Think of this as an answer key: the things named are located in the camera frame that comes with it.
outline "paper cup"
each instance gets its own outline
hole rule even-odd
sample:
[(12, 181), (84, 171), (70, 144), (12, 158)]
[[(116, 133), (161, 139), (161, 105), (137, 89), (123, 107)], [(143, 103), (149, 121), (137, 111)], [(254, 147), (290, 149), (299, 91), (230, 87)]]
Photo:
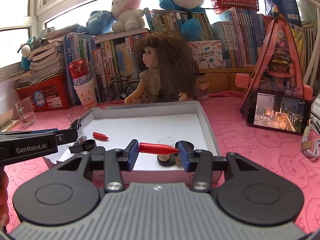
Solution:
[(73, 87), (75, 88), (85, 110), (89, 110), (97, 106), (97, 98), (93, 79), (86, 84)]

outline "person's hand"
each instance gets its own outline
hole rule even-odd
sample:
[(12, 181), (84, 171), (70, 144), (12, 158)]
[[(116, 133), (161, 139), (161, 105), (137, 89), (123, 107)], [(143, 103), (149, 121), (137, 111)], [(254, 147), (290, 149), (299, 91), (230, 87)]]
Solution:
[(179, 101), (186, 101), (187, 100), (187, 94), (185, 93), (180, 93), (179, 94)]
[(124, 99), (124, 104), (130, 105), (132, 103), (132, 101), (133, 101), (133, 99), (130, 96), (128, 96)]
[(1, 177), (0, 188), (0, 226), (6, 226), (10, 222), (9, 208), (8, 208), (8, 184), (9, 179), (5, 172)]

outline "red marker cap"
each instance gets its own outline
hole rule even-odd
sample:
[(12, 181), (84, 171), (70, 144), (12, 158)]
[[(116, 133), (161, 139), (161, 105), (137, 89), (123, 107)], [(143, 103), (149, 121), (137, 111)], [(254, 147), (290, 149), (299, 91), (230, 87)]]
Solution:
[(106, 140), (109, 139), (108, 136), (106, 136), (106, 135), (104, 135), (102, 133), (97, 133), (97, 132), (93, 132), (93, 137), (95, 139), (98, 139), (98, 140), (101, 140), (101, 141), (106, 141)]
[(140, 143), (139, 152), (169, 155), (178, 153), (178, 149), (165, 144)]

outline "red can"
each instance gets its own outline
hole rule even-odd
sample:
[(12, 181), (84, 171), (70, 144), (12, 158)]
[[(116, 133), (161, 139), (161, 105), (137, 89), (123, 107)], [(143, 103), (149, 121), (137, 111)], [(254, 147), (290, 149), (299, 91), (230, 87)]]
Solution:
[(72, 61), (69, 64), (69, 71), (75, 87), (86, 84), (91, 80), (89, 68), (84, 58)]

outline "white pipe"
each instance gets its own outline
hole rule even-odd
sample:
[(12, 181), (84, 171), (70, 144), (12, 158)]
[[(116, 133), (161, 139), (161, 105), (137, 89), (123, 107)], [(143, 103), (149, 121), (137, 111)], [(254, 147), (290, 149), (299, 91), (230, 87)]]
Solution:
[[(317, 8), (320, 8), (320, 3), (318, 3), (318, 2), (316, 2), (314, 0), (308, 0), (308, 1), (311, 2), (313, 5), (315, 5)], [(318, 32), (317, 33), (317, 37), (316, 37), (315, 47), (313, 49), (313, 52), (312, 52), (312, 55), (311, 55), (311, 59), (310, 59), (310, 62), (309, 62), (309, 65), (308, 65), (308, 68), (307, 68), (307, 71), (306, 71), (306, 74), (305, 74), (305, 76), (303, 78), (303, 82), (305, 84), (308, 84), (312, 69), (313, 69), (314, 64), (315, 64), (315, 60), (316, 60), (316, 56), (317, 56), (317, 50), (319, 50), (319, 49), (320, 49), (320, 34)]]
[[(320, 32), (320, 8), (317, 8), (317, 16), (318, 16), (318, 32), (317, 32), (317, 37), (320, 36), (319, 32)], [(316, 51), (316, 60), (313, 66), (313, 72), (312, 72), (312, 76), (311, 76), (311, 80), (310, 80), (310, 87), (313, 88), (313, 86), (315, 85), (315, 81), (316, 81), (316, 76), (317, 76), (317, 72), (318, 72), (318, 66), (319, 66), (319, 58), (320, 58), (320, 47), (314, 47), (313, 51)]]

